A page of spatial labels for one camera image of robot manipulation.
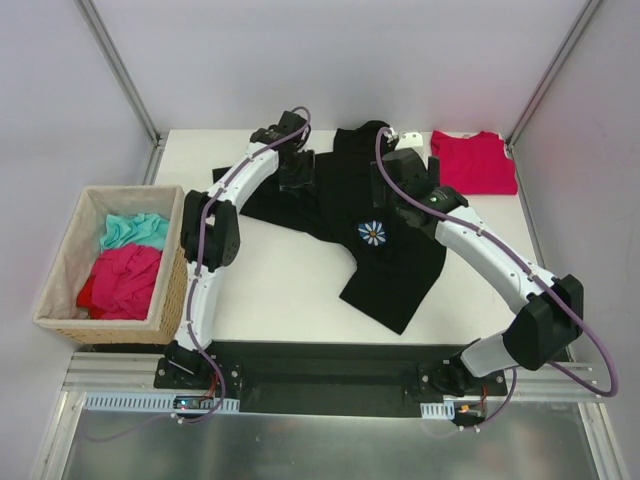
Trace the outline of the wicker laundry basket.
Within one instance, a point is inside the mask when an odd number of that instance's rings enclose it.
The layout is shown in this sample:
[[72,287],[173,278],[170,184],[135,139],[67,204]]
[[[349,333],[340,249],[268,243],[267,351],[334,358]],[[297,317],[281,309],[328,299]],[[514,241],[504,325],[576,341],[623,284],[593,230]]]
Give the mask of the wicker laundry basket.
[[[43,287],[33,322],[80,344],[168,344],[180,324],[187,268],[180,245],[185,193],[178,185],[104,186],[82,190]],[[169,220],[147,318],[91,319],[77,295],[100,254],[106,216],[155,213]]]

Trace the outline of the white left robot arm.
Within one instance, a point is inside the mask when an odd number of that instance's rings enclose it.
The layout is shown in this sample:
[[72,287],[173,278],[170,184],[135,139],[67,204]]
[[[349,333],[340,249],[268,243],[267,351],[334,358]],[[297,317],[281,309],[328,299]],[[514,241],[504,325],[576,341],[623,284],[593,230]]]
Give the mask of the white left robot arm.
[[182,318],[172,345],[187,355],[176,375],[188,388],[204,387],[211,377],[202,355],[213,341],[213,318],[219,291],[240,245],[239,214],[268,178],[278,192],[311,192],[315,187],[315,153],[304,148],[311,114],[304,106],[283,112],[277,124],[252,133],[242,158],[205,191],[185,197],[180,244],[187,267]]

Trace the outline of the black flower print t-shirt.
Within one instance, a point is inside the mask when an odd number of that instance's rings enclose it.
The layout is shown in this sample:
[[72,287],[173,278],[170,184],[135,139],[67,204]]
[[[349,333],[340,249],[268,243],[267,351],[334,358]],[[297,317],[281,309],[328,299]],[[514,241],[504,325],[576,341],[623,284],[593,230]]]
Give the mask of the black flower print t-shirt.
[[394,142],[376,143],[385,122],[371,120],[337,130],[333,149],[315,160],[315,190],[280,190],[268,177],[241,209],[244,216],[340,244],[356,262],[341,300],[402,334],[438,280],[446,249],[412,228],[390,208],[373,203],[370,173],[377,153]]

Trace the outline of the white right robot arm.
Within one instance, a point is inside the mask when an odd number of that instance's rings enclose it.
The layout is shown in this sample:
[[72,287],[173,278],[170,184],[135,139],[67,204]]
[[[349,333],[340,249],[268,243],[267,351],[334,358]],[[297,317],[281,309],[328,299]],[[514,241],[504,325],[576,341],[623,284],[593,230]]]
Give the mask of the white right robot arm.
[[386,126],[376,133],[370,168],[374,204],[391,211],[410,231],[455,252],[514,315],[507,329],[468,344],[433,376],[469,395],[499,370],[535,371],[552,362],[585,330],[580,281],[572,275],[559,278],[514,251],[459,192],[432,184],[429,168],[414,149],[383,153],[396,139]]

